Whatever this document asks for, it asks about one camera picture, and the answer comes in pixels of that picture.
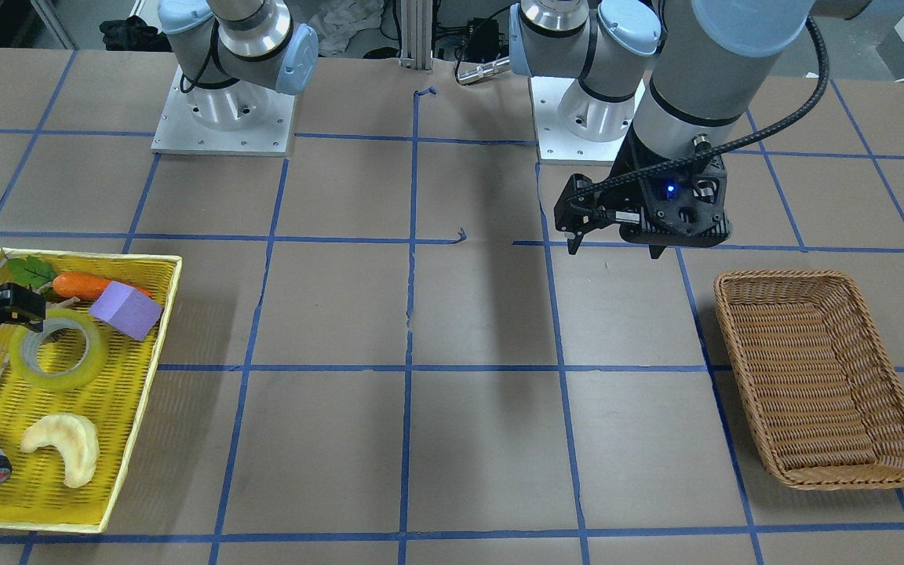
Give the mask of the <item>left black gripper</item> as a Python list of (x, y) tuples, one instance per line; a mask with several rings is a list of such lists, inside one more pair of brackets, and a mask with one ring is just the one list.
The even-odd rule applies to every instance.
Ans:
[[(622, 224), (621, 239), (646, 244), (656, 261), (668, 246), (709, 248), (731, 238), (725, 210), (727, 175), (724, 157), (652, 174), (624, 184), (613, 194), (613, 207), (638, 211), (638, 225)], [(577, 254), (587, 233), (617, 221), (616, 212), (563, 212), (567, 253)]]

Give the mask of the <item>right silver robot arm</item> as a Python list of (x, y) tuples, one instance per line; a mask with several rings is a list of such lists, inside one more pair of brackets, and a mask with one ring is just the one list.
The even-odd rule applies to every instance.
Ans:
[(161, 1), (157, 12), (178, 75), (151, 149), (286, 156), (295, 100), (315, 72), (315, 29), (283, 1)]

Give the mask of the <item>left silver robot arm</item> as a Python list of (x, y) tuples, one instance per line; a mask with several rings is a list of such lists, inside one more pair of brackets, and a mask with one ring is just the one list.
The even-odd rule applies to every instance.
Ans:
[[(576, 254), (593, 230), (658, 258), (731, 237), (724, 155), (782, 132), (822, 99), (829, 55), (815, 18), (850, 20), (865, 1), (520, 1), (509, 8), (512, 71), (570, 78), (593, 107), (637, 108), (609, 176), (574, 174), (553, 207)], [(782, 51), (806, 31), (813, 93), (785, 118), (732, 139)]]

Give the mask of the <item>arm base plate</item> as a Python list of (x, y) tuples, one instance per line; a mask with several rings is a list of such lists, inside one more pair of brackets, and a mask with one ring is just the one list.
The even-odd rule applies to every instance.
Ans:
[(176, 69), (155, 127), (151, 151), (180, 156), (285, 158), (291, 148), (297, 97), (237, 82), (184, 93)]
[(586, 93), (576, 78), (532, 76), (530, 98), (539, 162), (613, 164), (645, 90), (640, 80), (632, 99), (603, 101)]

